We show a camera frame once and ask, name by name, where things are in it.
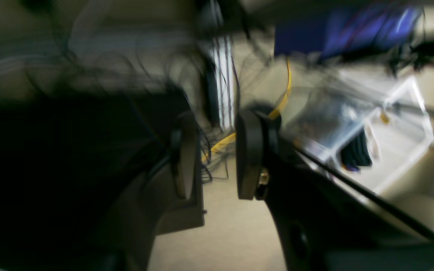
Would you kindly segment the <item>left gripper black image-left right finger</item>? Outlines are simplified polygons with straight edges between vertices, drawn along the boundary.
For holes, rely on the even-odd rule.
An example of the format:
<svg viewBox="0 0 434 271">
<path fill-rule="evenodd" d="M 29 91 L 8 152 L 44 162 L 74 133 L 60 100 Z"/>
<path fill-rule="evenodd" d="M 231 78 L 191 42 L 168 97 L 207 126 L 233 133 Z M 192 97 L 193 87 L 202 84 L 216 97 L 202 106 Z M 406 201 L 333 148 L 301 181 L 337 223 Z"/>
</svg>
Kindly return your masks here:
<svg viewBox="0 0 434 271">
<path fill-rule="evenodd" d="M 236 116 L 237 193 L 264 201 L 289 271 L 434 271 L 434 232 L 279 134 Z"/>
</svg>

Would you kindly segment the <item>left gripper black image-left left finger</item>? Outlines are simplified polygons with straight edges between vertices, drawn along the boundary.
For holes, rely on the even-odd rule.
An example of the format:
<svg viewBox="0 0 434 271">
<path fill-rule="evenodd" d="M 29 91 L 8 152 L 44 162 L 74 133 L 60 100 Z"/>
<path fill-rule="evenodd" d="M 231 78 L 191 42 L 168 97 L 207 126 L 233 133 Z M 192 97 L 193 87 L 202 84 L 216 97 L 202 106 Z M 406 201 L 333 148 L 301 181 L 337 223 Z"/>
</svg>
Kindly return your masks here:
<svg viewBox="0 0 434 271">
<path fill-rule="evenodd" d="M 144 271 L 155 237 L 204 225 L 183 94 L 0 108 L 0 269 Z"/>
</svg>

